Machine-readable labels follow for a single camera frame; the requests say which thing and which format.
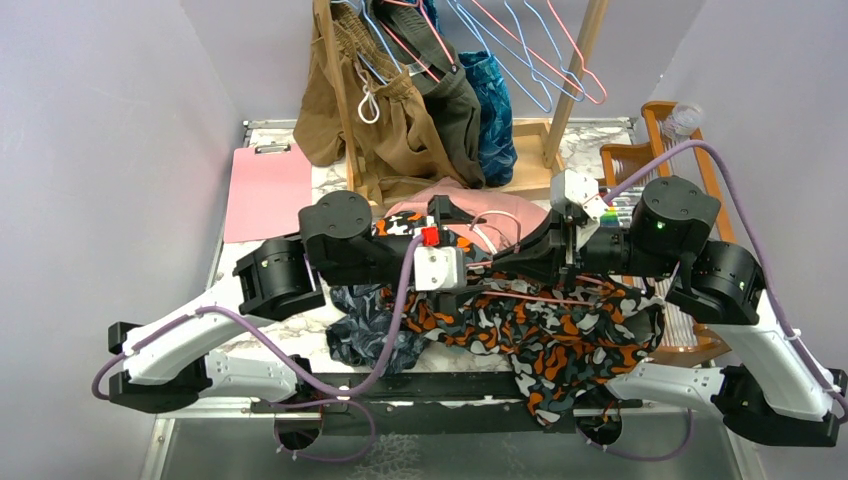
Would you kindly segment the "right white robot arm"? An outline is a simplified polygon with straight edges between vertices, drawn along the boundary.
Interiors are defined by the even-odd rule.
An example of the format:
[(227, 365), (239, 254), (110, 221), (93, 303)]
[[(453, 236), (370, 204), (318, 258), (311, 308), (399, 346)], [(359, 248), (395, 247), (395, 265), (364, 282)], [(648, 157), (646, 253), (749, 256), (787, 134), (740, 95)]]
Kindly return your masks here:
[(760, 263), (744, 247), (712, 238), (718, 199), (678, 177), (651, 180), (626, 228), (602, 227), (597, 200), (557, 197), (546, 220), (494, 268), (547, 285), (583, 273), (668, 279), (666, 301), (716, 333), (739, 357), (724, 368), (645, 363), (616, 378), (593, 369), (579, 398), (600, 407), (613, 397), (711, 413), (735, 434), (782, 447), (832, 447), (833, 404), (846, 373), (801, 356), (770, 304)]

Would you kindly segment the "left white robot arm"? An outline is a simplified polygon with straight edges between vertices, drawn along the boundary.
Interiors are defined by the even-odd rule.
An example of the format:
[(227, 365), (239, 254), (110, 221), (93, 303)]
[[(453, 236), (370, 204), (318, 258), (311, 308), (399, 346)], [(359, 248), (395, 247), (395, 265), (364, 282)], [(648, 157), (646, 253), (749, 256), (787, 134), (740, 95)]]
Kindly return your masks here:
[[(298, 214), (297, 232), (268, 239), (233, 273), (170, 315), (108, 330), (110, 360), (91, 390), (100, 400), (145, 413), (167, 413), (208, 397), (253, 397), (306, 408), (314, 389), (353, 397), (385, 370), (409, 290), (463, 286), (461, 251), (447, 243), (452, 224), (471, 216), (446, 196), (433, 197), (421, 227), (377, 236), (368, 201), (351, 191), (324, 195)], [(264, 334), (275, 322), (322, 307), (325, 286), (393, 285), (397, 297), (383, 349), (358, 385), (339, 389), (316, 378), (305, 359), (285, 354)]]

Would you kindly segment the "orange camouflage shorts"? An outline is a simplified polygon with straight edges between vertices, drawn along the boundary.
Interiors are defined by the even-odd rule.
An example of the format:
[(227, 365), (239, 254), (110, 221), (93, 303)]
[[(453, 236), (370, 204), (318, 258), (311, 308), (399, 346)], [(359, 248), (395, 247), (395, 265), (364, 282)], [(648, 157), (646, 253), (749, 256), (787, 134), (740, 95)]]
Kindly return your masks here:
[(449, 235), (474, 264), (471, 284), (483, 294), (456, 312), (436, 312), (423, 293), (409, 290), (402, 326), (427, 340), (475, 355), (503, 355), (526, 407), (543, 426), (568, 414), (579, 396), (631, 372), (661, 343), (664, 302), (612, 280), (577, 279), (551, 287), (485, 268), (491, 251)]

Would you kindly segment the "pink wire hanger taken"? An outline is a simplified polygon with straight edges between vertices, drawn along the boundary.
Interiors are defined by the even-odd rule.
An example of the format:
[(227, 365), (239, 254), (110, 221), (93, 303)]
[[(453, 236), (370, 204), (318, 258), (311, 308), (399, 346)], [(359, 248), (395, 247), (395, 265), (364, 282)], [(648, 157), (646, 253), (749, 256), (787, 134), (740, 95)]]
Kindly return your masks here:
[(487, 264), (469, 265), (465, 295), (569, 307), (591, 306), (621, 264), (624, 230), (592, 225), (585, 214), (550, 211), (539, 226)]

